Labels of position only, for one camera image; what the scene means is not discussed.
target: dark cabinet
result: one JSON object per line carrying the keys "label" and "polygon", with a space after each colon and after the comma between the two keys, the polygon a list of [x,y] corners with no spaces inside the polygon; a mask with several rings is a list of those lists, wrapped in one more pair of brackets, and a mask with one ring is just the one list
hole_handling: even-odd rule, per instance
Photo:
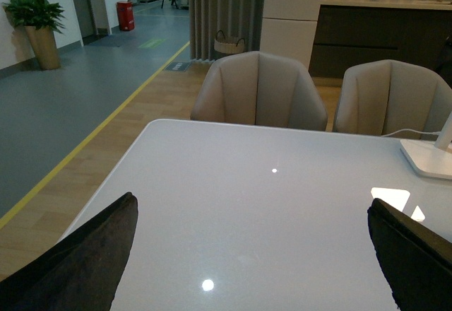
{"label": "dark cabinet", "polygon": [[433,69],[449,34],[450,11],[321,6],[309,71],[342,78],[351,66],[381,59]]}

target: tan planter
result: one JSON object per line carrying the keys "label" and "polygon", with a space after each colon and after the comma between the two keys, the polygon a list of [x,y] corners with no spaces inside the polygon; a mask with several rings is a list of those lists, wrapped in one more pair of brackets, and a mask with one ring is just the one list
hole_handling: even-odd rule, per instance
{"label": "tan planter", "polygon": [[54,32],[50,27],[40,28],[25,26],[28,39],[41,69],[58,69],[60,67]]}

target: gray floor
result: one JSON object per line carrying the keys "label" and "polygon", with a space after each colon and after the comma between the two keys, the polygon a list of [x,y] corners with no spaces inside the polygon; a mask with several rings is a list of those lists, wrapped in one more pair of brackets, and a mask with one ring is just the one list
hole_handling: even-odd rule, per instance
{"label": "gray floor", "polygon": [[0,216],[189,41],[187,10],[133,12],[134,30],[61,54],[60,69],[0,79]]}

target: green plant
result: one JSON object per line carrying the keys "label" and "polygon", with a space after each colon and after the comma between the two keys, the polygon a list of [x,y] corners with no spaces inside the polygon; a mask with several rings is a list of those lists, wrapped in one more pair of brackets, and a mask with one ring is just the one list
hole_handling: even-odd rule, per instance
{"label": "green plant", "polygon": [[10,0],[3,5],[11,13],[14,27],[24,25],[40,29],[49,26],[58,33],[61,33],[60,28],[64,28],[60,21],[64,18],[61,14],[64,10],[59,3],[51,4],[48,0]]}

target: woven basket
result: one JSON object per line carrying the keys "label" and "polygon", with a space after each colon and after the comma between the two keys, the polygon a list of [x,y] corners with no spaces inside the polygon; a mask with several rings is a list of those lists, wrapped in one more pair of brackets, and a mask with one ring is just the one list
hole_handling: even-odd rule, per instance
{"label": "woven basket", "polygon": [[215,51],[224,54],[243,53],[245,50],[245,39],[243,37],[226,37],[225,33],[222,30],[219,30],[213,48]]}

